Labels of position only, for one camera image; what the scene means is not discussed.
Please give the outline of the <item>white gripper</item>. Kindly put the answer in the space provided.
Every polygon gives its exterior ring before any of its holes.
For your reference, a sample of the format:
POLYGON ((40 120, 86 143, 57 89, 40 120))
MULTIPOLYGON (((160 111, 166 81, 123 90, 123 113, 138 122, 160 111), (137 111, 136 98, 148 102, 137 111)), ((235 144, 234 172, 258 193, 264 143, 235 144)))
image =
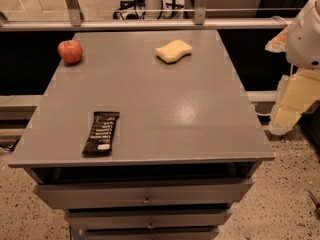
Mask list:
POLYGON ((320 0, 309 0, 289 28, 272 38, 265 49, 286 51, 289 63, 303 67, 292 76, 283 76, 278 84, 268 130, 273 135, 285 135, 320 99, 320 0))

